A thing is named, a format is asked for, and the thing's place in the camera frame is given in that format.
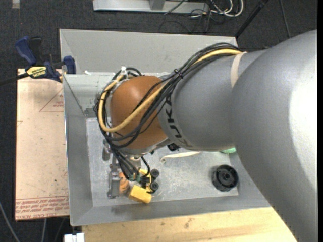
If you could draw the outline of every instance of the blue clamp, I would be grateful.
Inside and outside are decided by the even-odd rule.
[[[76,65],[74,59],[70,55],[64,57],[63,62],[67,67],[68,74],[76,74]]]
[[[34,38],[31,41],[33,41],[33,48],[37,50],[36,54],[33,53],[33,51],[30,49],[30,46],[29,46],[30,39],[28,36],[25,36],[19,39],[15,44],[15,48],[19,53],[19,55],[24,59],[26,59],[29,63],[28,67],[25,69],[26,72],[32,66],[35,66],[36,64],[43,62],[41,61],[41,58],[43,58],[43,56],[40,52],[41,38],[38,38],[37,40],[35,40]],[[61,67],[62,65],[66,65],[68,74],[76,74],[75,62],[70,55],[64,57],[62,62],[51,64],[49,61],[45,61],[43,65],[46,67],[45,74],[39,75],[37,78],[47,78],[47,79],[61,82],[60,80],[61,74],[58,71],[56,71],[56,67]]]
[[[15,48],[19,53],[19,55],[23,57],[25,60],[27,60],[29,65],[32,66],[36,64],[37,59],[35,58],[33,52],[29,48],[28,41],[29,41],[28,36],[25,36],[19,39],[15,44]]]

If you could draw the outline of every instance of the black pole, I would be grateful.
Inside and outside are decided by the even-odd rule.
[[[24,74],[21,74],[21,75],[18,75],[18,76],[15,76],[15,77],[12,77],[12,78],[6,79],[6,80],[4,80],[4,81],[1,81],[1,82],[0,82],[0,86],[1,86],[1,85],[4,85],[4,84],[7,84],[7,83],[14,82],[14,81],[19,80],[19,79],[26,78],[26,77],[28,77],[28,76],[29,76],[29,74],[24,73]]]
[[[240,27],[240,29],[237,31],[235,37],[236,39],[239,38],[239,36],[241,35],[242,32],[244,32],[244,30],[248,27],[248,25],[251,23],[251,21],[253,20],[253,18],[256,17],[256,15],[260,12],[260,10],[262,8],[264,8],[265,4],[268,2],[269,0],[260,0],[258,5],[253,9],[252,13],[249,15],[249,17],[247,18],[247,20],[244,22],[244,24],[242,24],[242,26]]]

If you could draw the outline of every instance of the wooden board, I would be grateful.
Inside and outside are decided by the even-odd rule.
[[[86,242],[296,242],[273,208],[82,227]]]
[[[15,219],[69,215],[63,85],[17,84]]]

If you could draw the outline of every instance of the robotic arm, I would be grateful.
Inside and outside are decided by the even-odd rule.
[[[316,69],[317,31],[251,53],[216,44],[169,76],[123,69],[102,92],[97,117],[125,172],[127,157],[167,144],[236,147],[295,237],[317,241]],[[149,172],[142,175],[151,183]]]

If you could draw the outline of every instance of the yellow cable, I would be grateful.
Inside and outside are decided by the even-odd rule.
[[[216,50],[216,51],[212,51],[204,56],[202,56],[199,60],[197,60],[195,63],[205,60],[206,58],[213,56],[213,55],[219,55],[219,54],[239,54],[241,53],[240,51],[236,51],[234,49],[220,49],[220,50]],[[121,80],[121,78],[123,78],[123,76],[119,76],[117,78],[117,81]],[[112,83],[110,85],[108,85],[104,91],[109,91],[111,88],[113,88],[115,86],[116,83]],[[99,124],[101,126],[101,128],[105,131],[105,132],[109,132],[109,133],[115,133],[118,130],[122,129],[123,127],[125,127],[128,123],[130,123],[149,103],[151,103],[160,93],[160,91],[163,89],[163,87],[166,85],[167,83],[165,83],[164,85],[162,85],[158,90],[156,90],[149,98],[147,98],[134,112],[132,112],[132,114],[130,116],[128,116],[121,124],[117,125],[116,127],[113,128],[108,128],[105,126],[103,119],[102,119],[102,110],[103,110],[103,101],[105,100],[105,96],[107,94],[107,92],[103,92],[100,98],[100,102],[99,102],[99,107],[98,107],[98,120],[99,120]]]

